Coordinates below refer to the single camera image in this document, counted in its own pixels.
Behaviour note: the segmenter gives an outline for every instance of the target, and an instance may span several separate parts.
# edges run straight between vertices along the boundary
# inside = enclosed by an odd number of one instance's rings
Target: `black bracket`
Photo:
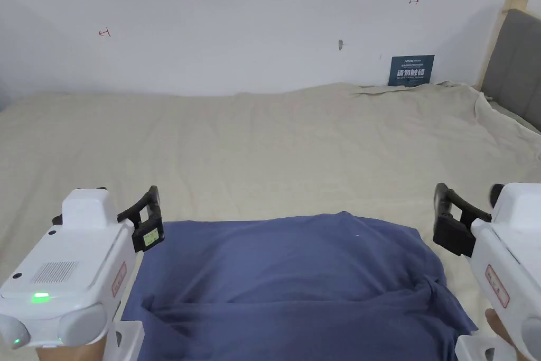
[[[455,205],[462,210],[460,221],[454,219],[451,207]],[[471,232],[474,220],[492,221],[492,216],[472,206],[460,198],[445,183],[438,183],[434,191],[434,236],[432,241],[441,245],[455,255],[470,256],[475,245],[475,236]]]

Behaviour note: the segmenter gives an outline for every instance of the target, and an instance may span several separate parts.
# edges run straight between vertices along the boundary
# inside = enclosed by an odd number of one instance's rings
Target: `blue blanket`
[[[476,330],[418,231],[335,215],[164,224],[123,320],[139,361],[452,360]]]

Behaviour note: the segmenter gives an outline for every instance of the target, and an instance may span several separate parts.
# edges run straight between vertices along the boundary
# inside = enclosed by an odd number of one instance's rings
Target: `red label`
[[[120,290],[120,287],[122,286],[122,281],[124,280],[127,272],[128,272],[128,269],[126,268],[126,262],[123,262],[111,286],[111,292],[113,293],[113,298],[116,296],[116,294]]]
[[[494,293],[500,300],[501,306],[503,306],[503,308],[505,309],[509,305],[509,300],[511,300],[511,297],[509,297],[509,293],[503,287],[503,284],[501,283],[501,280],[498,278],[496,272],[492,268],[492,265],[489,265],[487,267],[485,276],[489,280],[490,286],[494,290]]]

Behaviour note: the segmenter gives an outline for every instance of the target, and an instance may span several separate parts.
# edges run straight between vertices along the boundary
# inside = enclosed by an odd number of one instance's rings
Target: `green indicator light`
[[[38,292],[32,296],[32,303],[45,303],[50,300],[49,294],[46,292]]]

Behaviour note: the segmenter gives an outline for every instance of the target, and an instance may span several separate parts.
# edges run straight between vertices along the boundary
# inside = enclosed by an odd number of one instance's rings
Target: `gray headboard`
[[[541,130],[541,20],[509,10],[481,91]]]

